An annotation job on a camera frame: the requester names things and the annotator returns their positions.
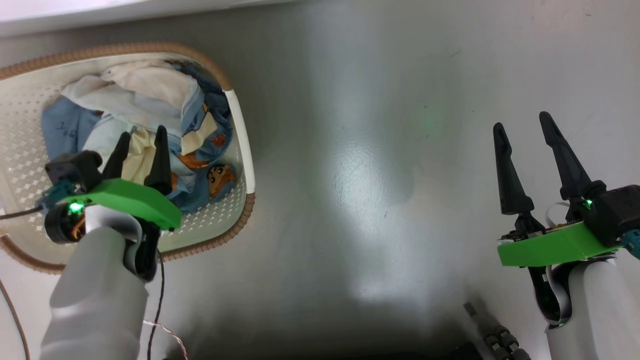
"white plastic basket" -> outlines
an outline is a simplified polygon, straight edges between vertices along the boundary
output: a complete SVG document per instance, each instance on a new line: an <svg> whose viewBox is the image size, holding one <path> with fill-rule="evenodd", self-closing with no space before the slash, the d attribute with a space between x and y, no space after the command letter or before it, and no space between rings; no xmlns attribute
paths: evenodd
<svg viewBox="0 0 640 360"><path fill-rule="evenodd" d="M123 44L46 56L0 69L0 199L7 213L32 208L51 183L40 129L42 110L64 86L108 67L136 60L162 59L194 63L224 90L234 136L221 161L235 166L236 187L221 201L182 217L180 229L159 242L168 261L213 249L231 240L246 224L255 200L255 175L249 139L234 89L223 71L204 54L179 44ZM59 274L75 244L58 245L46 235L40 214L0 222L0 247L25 266Z"/></svg>

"blue connector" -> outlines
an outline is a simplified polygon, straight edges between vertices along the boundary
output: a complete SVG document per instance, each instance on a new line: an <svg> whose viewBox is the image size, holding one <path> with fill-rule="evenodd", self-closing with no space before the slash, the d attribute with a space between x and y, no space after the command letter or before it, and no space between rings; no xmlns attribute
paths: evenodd
<svg viewBox="0 0 640 360"><path fill-rule="evenodd" d="M36 207L41 206L40 213L46 215L60 200L70 197L74 192L75 188L71 181L67 179L61 180L42 193L40 199L36 201Z"/></svg>
<svg viewBox="0 0 640 360"><path fill-rule="evenodd" d="M622 236L622 246L627 249L636 259L640 259L640 230L627 231Z"/></svg>

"black cable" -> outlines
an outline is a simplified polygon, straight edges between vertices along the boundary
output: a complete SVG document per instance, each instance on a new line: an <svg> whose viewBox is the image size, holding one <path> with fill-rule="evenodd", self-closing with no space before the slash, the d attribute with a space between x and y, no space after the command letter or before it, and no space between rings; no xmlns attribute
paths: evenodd
<svg viewBox="0 0 640 360"><path fill-rule="evenodd" d="M162 254L158 251L158 257L160 258L160 273L162 274L162 283L160 285L160 300L158 300L158 310L156 311L156 318L154 323L158 323L160 319L160 309L162 308L162 299L164 297L164 261L162 260ZM151 343L154 340L156 334L156 326L151 328L151 335L149 335L149 346L147 347L147 360L151 360Z"/></svg>
<svg viewBox="0 0 640 360"><path fill-rule="evenodd" d="M13 321L15 322L15 326L18 328L18 333L20 334L20 339L22 340L22 348L24 349L24 358L26 360L31 360L31 355L29 354L29 346L27 345L27 337L24 335L24 330L22 330L22 325L20 324L20 320L18 319L18 313L15 311L13 302L11 302L11 298L6 292L6 288L4 287L2 280L0 280L0 291L2 292L2 295L4 295L6 304L9 305L9 310L11 311L11 315L13 316Z"/></svg>
<svg viewBox="0 0 640 360"><path fill-rule="evenodd" d="M0 215L0 220L7 220L7 219L10 219L10 218L23 217L24 215L37 213L40 210L42 210L42 207L41 206L36 206L33 209L29 209L29 210L25 210L25 211L18 211L17 213Z"/></svg>

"white wall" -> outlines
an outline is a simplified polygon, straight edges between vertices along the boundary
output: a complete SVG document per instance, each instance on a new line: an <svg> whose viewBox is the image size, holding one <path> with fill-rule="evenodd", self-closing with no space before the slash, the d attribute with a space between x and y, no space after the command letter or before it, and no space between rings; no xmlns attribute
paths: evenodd
<svg viewBox="0 0 640 360"><path fill-rule="evenodd" d="M6 0L0 37L293 0Z"/></svg>

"green 3d-printed bracket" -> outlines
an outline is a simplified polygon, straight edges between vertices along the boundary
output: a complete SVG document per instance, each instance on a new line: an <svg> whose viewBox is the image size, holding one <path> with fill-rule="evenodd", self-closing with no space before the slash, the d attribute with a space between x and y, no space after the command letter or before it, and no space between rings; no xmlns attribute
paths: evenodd
<svg viewBox="0 0 640 360"><path fill-rule="evenodd" d="M580 222L543 236L504 243L498 246L498 254L502 266L549 266L592 258L620 247L605 247Z"/></svg>
<svg viewBox="0 0 640 360"><path fill-rule="evenodd" d="M98 204L152 222L162 230L178 229L182 212L154 188L123 179L104 180L90 193L73 195L65 201Z"/></svg>

